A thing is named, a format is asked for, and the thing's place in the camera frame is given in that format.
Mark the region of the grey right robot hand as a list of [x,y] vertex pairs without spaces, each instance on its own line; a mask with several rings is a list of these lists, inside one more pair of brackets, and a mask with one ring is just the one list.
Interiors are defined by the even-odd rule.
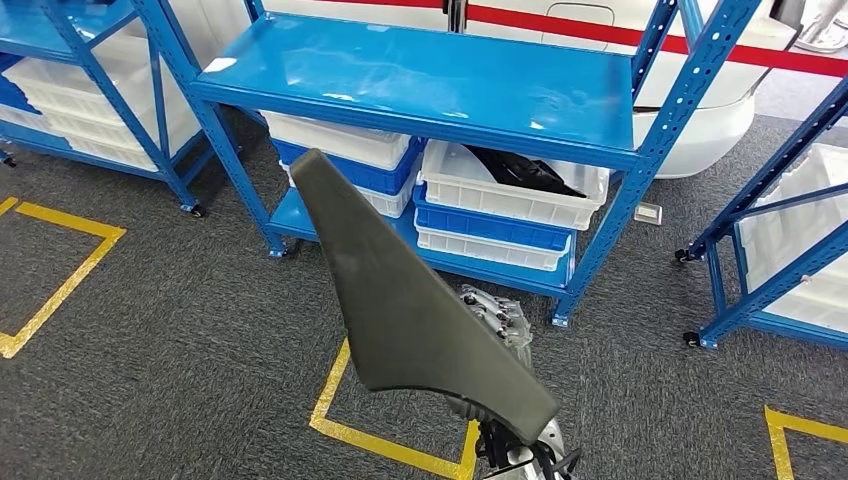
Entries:
[[533,335],[518,301],[493,296],[469,284],[461,285],[459,298],[479,320],[494,331],[520,363],[533,371],[530,346]]

